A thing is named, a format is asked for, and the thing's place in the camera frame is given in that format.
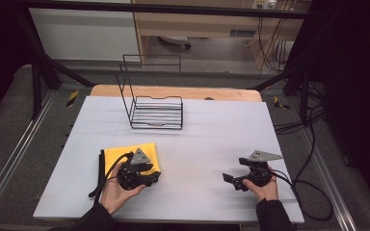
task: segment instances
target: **black sleeve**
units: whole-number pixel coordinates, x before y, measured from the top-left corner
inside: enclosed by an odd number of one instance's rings
[[[115,227],[113,218],[101,204],[95,204],[69,229],[53,228],[49,231],[111,231]]]
[[[262,231],[296,230],[279,200],[261,200],[256,206],[256,213]]]

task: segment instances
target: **yellow towel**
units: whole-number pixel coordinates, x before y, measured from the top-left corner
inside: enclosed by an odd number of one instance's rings
[[[149,175],[155,171],[160,171],[159,165],[158,165],[158,159],[157,159],[157,152],[155,148],[154,142],[139,144],[139,145],[133,145],[133,146],[125,146],[125,147],[112,147],[104,149],[104,161],[105,161],[105,172],[104,175],[107,174],[110,167],[113,165],[113,163],[118,159],[120,156],[122,156],[125,153],[134,152],[137,150],[137,148],[141,148],[143,152],[146,154],[146,156],[151,161],[150,163],[153,164],[153,167],[151,170],[143,171],[141,172],[142,175]]]

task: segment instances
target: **table surface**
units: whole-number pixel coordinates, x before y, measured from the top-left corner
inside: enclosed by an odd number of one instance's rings
[[[129,200],[114,214],[115,219],[197,223],[257,221],[254,195],[236,192],[231,184],[224,182],[222,173],[234,176],[249,173],[248,167],[239,165],[238,158],[248,157],[255,149],[281,155],[267,106],[260,102],[259,93],[162,87],[133,87],[133,90],[136,94],[143,92],[153,96],[169,90],[182,97],[189,95],[192,99],[183,99],[183,129],[132,129],[116,86],[95,87],[76,119],[34,217],[80,218],[93,205],[88,193],[96,185],[99,151],[152,141],[157,146],[160,179]],[[224,100],[224,92],[231,91],[231,100]],[[240,101],[242,96],[250,102]],[[200,100],[205,97],[221,100]],[[269,165],[288,175],[283,160]],[[292,222],[304,222],[289,186],[279,181],[278,190]]]

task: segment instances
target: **person's right hand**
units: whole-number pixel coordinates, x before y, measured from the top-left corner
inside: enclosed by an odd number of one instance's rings
[[[263,187],[256,186],[252,181],[248,179],[244,179],[242,183],[256,195],[258,201],[261,201],[263,199],[278,200],[278,183],[276,182],[275,175],[273,175],[270,182]]]

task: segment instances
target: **dish rack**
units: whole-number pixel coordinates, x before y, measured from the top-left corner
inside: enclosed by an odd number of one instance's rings
[[[136,76],[151,77],[155,74],[164,74],[164,71],[161,71],[159,66],[169,66],[175,69],[175,74],[180,74],[180,56],[147,56],[148,58],[163,57],[163,61],[169,61],[165,64],[131,64],[126,60],[128,57],[143,58],[141,56],[123,55],[123,64],[119,65],[120,73],[117,74],[119,91],[131,127],[133,129],[181,130],[183,126],[183,102],[180,96],[152,97],[149,95],[135,95],[131,84],[131,78]],[[152,66],[152,70],[144,71],[147,66]]]

